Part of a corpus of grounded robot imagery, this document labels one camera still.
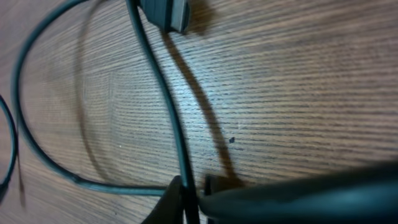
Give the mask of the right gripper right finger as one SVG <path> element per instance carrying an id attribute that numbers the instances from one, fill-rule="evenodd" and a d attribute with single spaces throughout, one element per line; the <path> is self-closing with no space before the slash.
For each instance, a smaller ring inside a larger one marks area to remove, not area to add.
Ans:
<path id="1" fill-rule="evenodd" d="M 205 176 L 204 196 L 212 196 L 215 193 L 224 191 L 223 178 L 221 176 L 207 174 Z M 207 216 L 207 224 L 222 224 L 223 220 L 215 218 L 212 214 L 208 213 L 208 209 L 204 206 L 203 213 Z"/>

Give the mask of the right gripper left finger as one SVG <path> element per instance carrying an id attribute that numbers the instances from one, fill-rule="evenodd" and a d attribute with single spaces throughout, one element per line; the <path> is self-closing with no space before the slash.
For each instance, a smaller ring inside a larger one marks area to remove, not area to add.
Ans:
<path id="1" fill-rule="evenodd" d="M 175 176 L 160 200 L 142 224 L 182 224 L 182 181 Z"/>

